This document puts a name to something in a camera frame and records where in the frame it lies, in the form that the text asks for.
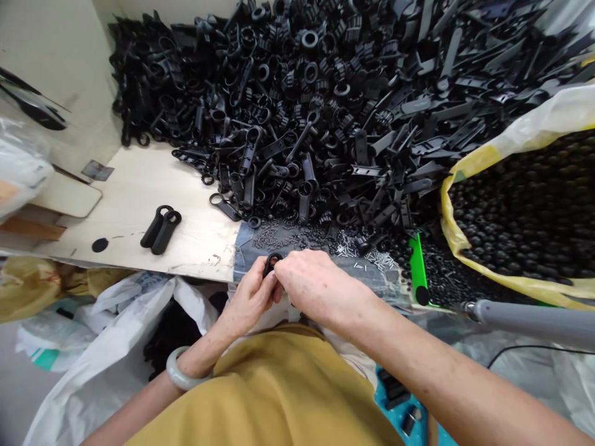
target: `white wall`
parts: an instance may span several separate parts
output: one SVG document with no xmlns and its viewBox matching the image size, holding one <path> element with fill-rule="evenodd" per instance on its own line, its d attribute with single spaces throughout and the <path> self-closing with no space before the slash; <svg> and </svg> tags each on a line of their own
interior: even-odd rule
<svg viewBox="0 0 595 446">
<path fill-rule="evenodd" d="M 0 66 L 72 112 L 58 109 L 69 121 L 63 131 L 41 127 L 1 98 L 0 115 L 39 129 L 52 145 L 51 161 L 85 181 L 90 160 L 105 165 L 120 148 L 110 53 L 91 0 L 0 1 Z"/>
<path fill-rule="evenodd" d="M 212 13 L 220 17 L 229 17 L 236 9 L 236 0 L 120 0 L 122 11 L 127 17 L 141 18 L 143 12 L 152 14 L 156 9 L 159 17 L 168 25 L 175 23 L 194 23 L 194 17 L 206 18 Z"/>
</svg>

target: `white plastic bag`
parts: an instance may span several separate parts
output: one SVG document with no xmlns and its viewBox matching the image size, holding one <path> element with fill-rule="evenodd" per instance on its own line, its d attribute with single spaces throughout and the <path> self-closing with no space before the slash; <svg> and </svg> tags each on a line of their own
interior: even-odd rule
<svg viewBox="0 0 595 446">
<path fill-rule="evenodd" d="M 137 297 L 150 291 L 161 288 L 171 276 L 153 271 L 139 271 L 132 276 L 110 286 L 98 297 L 92 314 L 107 310 L 112 313 L 124 311 Z"/>
<path fill-rule="evenodd" d="M 207 287 L 175 277 L 134 299 L 43 400 L 23 445 L 78 445 L 101 426 L 147 385 L 152 369 L 143 347 L 172 294 L 201 334 L 210 330 L 218 313 L 208 301 L 212 284 Z"/>
<path fill-rule="evenodd" d="M 0 222 L 34 199 L 53 173 L 50 145 L 23 123 L 0 117 Z"/>
<path fill-rule="evenodd" d="M 15 352 L 24 352 L 37 367 L 63 373 L 80 358 L 97 337 L 85 324 L 56 312 L 68 313 L 84 304 L 84 300 L 65 298 L 35 316 L 23 320 L 17 330 Z"/>
</svg>

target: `plastic bag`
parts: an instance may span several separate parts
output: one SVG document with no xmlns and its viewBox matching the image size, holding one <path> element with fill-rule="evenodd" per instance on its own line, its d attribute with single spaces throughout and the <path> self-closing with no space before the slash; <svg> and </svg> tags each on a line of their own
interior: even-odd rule
<svg viewBox="0 0 595 446">
<path fill-rule="evenodd" d="M 17 330 L 15 352 L 25 352 L 37 367 L 49 372 L 67 371 L 97 337 L 76 310 L 88 299 L 61 299 L 34 317 L 25 319 Z"/>
<path fill-rule="evenodd" d="M 139 271 L 103 291 L 93 305 L 92 313 L 104 310 L 119 313 L 137 297 L 162 287 L 171 276 L 152 271 Z"/>
<path fill-rule="evenodd" d="M 53 173 L 50 145 L 34 130 L 0 118 L 0 222 L 34 199 Z"/>
<path fill-rule="evenodd" d="M 58 300 L 61 278 L 51 260 L 8 257 L 0 269 L 0 323 L 34 316 Z"/>
<path fill-rule="evenodd" d="M 410 319 L 485 367 L 506 347 L 552 345 L 528 336 L 490 331 L 446 312 L 430 311 Z M 519 348 L 503 353 L 490 370 L 595 438 L 595 356 Z"/>
<path fill-rule="evenodd" d="M 570 88 L 559 92 L 541 106 L 517 119 L 501 135 L 464 157 L 451 169 L 452 175 L 442 185 L 442 229 L 454 256 L 484 276 L 550 305 L 575 310 L 595 311 L 595 279 L 575 279 L 573 286 L 525 277 L 503 276 L 459 254 L 470 243 L 457 226 L 448 191 L 453 183 L 518 152 L 529 152 L 548 146 L 556 139 L 575 131 L 595 128 L 595 85 Z"/>
<path fill-rule="evenodd" d="M 148 384 L 143 347 L 172 294 L 203 335 L 211 329 L 218 313 L 203 290 L 175 277 L 137 296 L 43 400 L 23 445 L 78 445 L 101 426 Z"/>
</svg>

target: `gray handle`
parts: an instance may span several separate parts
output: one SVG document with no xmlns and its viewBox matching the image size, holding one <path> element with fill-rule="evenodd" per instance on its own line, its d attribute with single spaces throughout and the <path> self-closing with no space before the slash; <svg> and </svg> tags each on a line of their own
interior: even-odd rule
<svg viewBox="0 0 595 446">
<path fill-rule="evenodd" d="M 595 351 L 595 312 L 478 300 L 474 314 L 480 323 L 493 330 Z"/>
</svg>

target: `work table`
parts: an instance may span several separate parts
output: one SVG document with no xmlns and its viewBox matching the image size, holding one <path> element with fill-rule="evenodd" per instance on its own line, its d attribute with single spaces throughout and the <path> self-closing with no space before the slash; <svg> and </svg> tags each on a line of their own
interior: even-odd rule
<svg viewBox="0 0 595 446">
<path fill-rule="evenodd" d="M 163 143 L 120 149 L 108 164 L 114 170 L 107 181 L 91 184 L 103 197 L 89 216 L 62 217 L 57 224 L 68 229 L 60 240 L 39 243 L 33 254 L 231 282 L 240 223 L 210 205 L 217 185 L 204 185 L 171 151 Z M 181 213 L 182 221 L 165 253 L 155 256 L 140 240 L 162 204 Z M 100 238 L 108 246 L 94 252 Z"/>
</svg>

